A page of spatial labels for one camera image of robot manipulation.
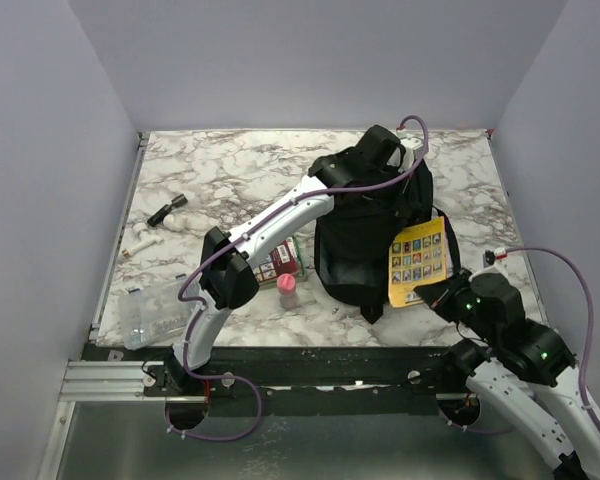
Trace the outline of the yellow picture book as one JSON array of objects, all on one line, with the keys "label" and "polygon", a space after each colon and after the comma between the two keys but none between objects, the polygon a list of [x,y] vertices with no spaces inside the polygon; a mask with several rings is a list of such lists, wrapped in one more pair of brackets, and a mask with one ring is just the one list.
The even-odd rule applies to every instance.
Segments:
[{"label": "yellow picture book", "polygon": [[405,308],[421,300],[415,289],[447,278],[451,268],[450,247],[443,216],[406,227],[392,241],[388,260],[388,300]]}]

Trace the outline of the black backpack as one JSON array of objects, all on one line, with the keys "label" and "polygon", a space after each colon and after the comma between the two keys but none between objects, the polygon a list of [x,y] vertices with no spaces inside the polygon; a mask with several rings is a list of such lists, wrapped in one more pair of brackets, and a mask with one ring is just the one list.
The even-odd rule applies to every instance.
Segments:
[{"label": "black backpack", "polygon": [[318,218],[314,265],[326,293],[360,309],[376,323],[389,301],[389,261],[395,237],[406,227],[443,219],[452,271],[461,267],[458,241],[446,214],[434,206],[433,175],[425,162],[395,185],[336,196],[334,210]]}]

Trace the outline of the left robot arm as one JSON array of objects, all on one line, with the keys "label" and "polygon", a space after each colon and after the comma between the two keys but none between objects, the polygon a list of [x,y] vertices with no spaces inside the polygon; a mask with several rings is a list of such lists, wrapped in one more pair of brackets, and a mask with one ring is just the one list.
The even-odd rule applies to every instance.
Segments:
[{"label": "left robot arm", "polygon": [[189,395],[207,381],[200,368],[209,362],[231,313],[258,293],[254,269],[276,246],[347,203],[401,191],[428,150],[427,138],[409,146],[396,133],[374,125],[354,146],[317,158],[288,193],[254,218],[228,232],[209,230],[199,266],[177,293],[193,309],[165,361],[168,384]]}]

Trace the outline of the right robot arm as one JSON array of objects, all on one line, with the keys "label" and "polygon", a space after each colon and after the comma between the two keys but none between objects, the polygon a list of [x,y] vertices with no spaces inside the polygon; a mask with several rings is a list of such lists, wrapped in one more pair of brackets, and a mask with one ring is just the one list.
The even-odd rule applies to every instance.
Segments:
[{"label": "right robot arm", "polygon": [[521,294],[490,267],[415,289],[449,323],[481,339],[451,346],[432,372],[436,382],[466,388],[490,403],[542,456],[557,479],[600,479],[600,409],[577,361],[551,328],[526,316]]}]

